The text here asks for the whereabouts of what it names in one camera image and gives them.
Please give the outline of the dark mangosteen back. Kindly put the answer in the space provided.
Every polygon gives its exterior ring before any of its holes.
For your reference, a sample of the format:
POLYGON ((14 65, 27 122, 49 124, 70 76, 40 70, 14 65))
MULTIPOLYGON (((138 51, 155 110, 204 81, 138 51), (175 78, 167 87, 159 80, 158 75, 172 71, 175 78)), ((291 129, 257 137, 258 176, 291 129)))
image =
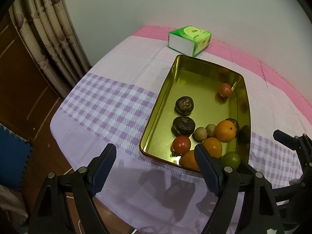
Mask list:
POLYGON ((194 110, 194 101, 189 96, 182 96, 175 102, 175 111, 182 115, 188 116, 194 110))

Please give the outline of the dark mangosteen front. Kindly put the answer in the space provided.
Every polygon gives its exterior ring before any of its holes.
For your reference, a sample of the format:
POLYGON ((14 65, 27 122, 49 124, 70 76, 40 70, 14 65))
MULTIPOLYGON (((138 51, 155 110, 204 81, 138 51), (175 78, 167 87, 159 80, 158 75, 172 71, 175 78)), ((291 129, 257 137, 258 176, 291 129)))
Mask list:
POLYGON ((236 119, 234 118, 227 118, 226 119, 227 121, 231 121, 233 123, 233 125, 235 126, 235 136, 238 135, 238 132, 239 132, 239 123, 236 119))

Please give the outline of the brown longan back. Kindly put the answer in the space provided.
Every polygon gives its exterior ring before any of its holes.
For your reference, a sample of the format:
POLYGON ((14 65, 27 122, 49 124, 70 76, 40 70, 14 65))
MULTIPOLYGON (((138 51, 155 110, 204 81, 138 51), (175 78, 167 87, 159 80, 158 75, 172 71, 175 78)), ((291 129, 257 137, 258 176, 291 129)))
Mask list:
POLYGON ((208 124, 206 126, 207 137, 215 137, 215 124, 208 124))

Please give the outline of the red tomato in tin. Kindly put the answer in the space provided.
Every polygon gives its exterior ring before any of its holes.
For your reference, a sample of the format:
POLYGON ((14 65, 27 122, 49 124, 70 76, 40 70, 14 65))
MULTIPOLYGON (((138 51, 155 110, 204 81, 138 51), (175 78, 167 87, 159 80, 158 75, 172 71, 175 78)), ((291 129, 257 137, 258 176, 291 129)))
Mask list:
POLYGON ((171 145, 171 151, 174 156, 186 154, 191 148, 191 141, 186 136, 178 136, 174 139, 171 145))

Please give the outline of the orange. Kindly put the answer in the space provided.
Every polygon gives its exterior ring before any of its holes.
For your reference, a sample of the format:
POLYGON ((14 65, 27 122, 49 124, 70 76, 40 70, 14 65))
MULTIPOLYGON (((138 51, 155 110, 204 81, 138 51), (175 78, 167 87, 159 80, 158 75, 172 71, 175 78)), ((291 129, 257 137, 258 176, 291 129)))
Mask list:
POLYGON ((219 122, 215 127, 216 138, 223 143, 228 143, 236 137, 236 126, 229 120, 219 122))
POLYGON ((217 138, 209 137, 203 140, 202 144, 212 157, 218 159, 221 157, 223 148, 221 142, 217 138))
POLYGON ((195 160, 194 150, 188 151, 180 158, 180 165, 193 171, 199 171, 198 164, 195 160))

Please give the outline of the beige patterned curtain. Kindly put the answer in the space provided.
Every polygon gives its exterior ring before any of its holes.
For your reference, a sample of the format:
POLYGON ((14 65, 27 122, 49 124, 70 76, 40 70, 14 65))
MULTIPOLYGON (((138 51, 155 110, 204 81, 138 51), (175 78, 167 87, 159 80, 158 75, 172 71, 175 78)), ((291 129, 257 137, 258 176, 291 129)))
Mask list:
POLYGON ((40 72, 57 94, 66 98, 90 63, 63 0, 15 0, 9 14, 40 72))

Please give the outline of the brown longan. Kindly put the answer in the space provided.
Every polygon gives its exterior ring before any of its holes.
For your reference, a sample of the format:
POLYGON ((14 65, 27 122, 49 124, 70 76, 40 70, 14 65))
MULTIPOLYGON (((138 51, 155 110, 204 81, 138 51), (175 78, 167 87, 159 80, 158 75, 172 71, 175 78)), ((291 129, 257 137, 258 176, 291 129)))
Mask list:
POLYGON ((194 140, 198 141, 198 142, 202 142, 203 140, 205 140, 207 138, 207 130, 205 127, 198 127, 195 129, 194 133, 193 133, 193 137, 194 140))
POLYGON ((206 126, 207 137, 215 137, 215 124, 208 124, 206 126))

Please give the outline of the green tomato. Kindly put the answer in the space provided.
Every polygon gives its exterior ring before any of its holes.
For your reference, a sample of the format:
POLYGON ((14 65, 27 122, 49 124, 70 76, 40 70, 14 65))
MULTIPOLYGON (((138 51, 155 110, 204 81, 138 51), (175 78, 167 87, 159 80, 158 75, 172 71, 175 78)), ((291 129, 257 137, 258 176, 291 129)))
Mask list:
POLYGON ((236 170, 241 163, 241 158, 236 152, 228 152, 221 158, 221 165, 223 167, 231 167, 236 170))

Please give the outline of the dark mangosteen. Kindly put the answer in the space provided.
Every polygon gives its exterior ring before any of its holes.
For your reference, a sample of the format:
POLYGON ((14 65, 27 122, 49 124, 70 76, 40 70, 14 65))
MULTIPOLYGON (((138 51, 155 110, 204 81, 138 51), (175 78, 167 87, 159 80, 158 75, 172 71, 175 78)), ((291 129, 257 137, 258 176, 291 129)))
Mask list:
POLYGON ((175 111, 182 115, 188 116, 194 110, 194 101, 189 96, 182 96, 175 102, 175 111))
POLYGON ((235 136, 238 135, 238 132, 239 132, 239 123, 236 119, 234 118, 227 118, 226 119, 227 121, 231 121, 233 123, 233 125, 235 126, 235 136))
POLYGON ((194 120, 190 117, 179 116, 172 122, 171 131, 174 136, 187 136, 189 137, 196 128, 194 120))

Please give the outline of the gold toffee tin box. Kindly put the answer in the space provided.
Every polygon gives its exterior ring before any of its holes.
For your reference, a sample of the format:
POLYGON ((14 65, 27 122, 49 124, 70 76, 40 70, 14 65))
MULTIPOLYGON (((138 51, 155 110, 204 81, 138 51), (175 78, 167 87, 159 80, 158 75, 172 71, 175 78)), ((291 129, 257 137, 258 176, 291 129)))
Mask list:
POLYGON ((167 166, 180 168, 180 156, 171 151, 175 139, 171 131, 173 120, 178 117, 175 102, 182 96, 194 101, 194 110, 189 115, 196 127, 234 118, 239 123, 238 135, 223 143, 223 153, 235 151, 248 162, 251 143, 250 105, 244 78, 241 74, 205 60, 185 55, 176 56, 161 87, 148 123, 139 144, 140 152, 167 166), (232 94, 222 98, 218 89, 222 83, 232 87, 232 94))

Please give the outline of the dark mangosteen in tin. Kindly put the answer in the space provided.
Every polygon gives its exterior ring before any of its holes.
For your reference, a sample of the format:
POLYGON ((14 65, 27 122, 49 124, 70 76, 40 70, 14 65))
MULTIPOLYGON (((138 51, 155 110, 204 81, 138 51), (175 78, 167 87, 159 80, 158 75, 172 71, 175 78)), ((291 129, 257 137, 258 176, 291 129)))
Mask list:
POLYGON ((190 117, 179 116, 172 122, 171 131, 174 136, 187 136, 189 137, 196 128, 194 120, 190 117))

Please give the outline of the blue foam floor mat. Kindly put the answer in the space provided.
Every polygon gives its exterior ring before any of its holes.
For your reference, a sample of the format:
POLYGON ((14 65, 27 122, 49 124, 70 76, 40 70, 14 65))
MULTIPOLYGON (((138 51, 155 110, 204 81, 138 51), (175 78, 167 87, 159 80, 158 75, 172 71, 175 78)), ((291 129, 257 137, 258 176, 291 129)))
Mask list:
POLYGON ((1 185, 20 190, 32 145, 1 125, 1 185))

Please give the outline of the brown longan front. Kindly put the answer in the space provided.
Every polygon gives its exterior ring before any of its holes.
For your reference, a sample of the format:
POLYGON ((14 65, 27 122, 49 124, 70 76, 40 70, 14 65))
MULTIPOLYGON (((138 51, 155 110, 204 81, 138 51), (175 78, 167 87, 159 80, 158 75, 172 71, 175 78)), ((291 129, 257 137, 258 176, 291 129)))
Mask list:
POLYGON ((198 141, 198 142, 202 142, 203 140, 205 140, 207 138, 207 130, 205 127, 198 127, 195 129, 194 133, 193 133, 193 137, 194 140, 198 141))

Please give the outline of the orange-red persimmon tomato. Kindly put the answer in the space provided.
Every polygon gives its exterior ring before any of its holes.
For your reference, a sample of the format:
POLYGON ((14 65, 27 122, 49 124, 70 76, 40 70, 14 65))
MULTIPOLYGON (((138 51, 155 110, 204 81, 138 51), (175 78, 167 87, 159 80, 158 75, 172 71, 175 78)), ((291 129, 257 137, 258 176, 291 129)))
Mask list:
POLYGON ((232 93, 232 87, 228 83, 222 83, 218 89, 218 94, 222 98, 228 98, 232 93))

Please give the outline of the green tissue pack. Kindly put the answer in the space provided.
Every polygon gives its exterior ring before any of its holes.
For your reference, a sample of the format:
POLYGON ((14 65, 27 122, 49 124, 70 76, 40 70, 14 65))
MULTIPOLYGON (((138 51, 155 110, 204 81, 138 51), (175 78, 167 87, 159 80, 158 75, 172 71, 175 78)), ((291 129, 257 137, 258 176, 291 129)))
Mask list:
POLYGON ((168 33, 168 47, 181 54, 196 57, 205 50, 212 34, 192 25, 181 27, 168 33))

